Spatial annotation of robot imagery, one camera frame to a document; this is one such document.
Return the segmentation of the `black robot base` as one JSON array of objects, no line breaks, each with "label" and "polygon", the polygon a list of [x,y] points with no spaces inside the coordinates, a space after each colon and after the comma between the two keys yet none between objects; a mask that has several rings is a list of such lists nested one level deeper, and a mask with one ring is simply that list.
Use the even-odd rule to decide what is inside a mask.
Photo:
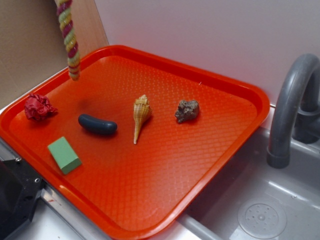
[{"label": "black robot base", "polygon": [[44,180],[24,159],[0,162],[0,238],[10,240],[31,224]]}]

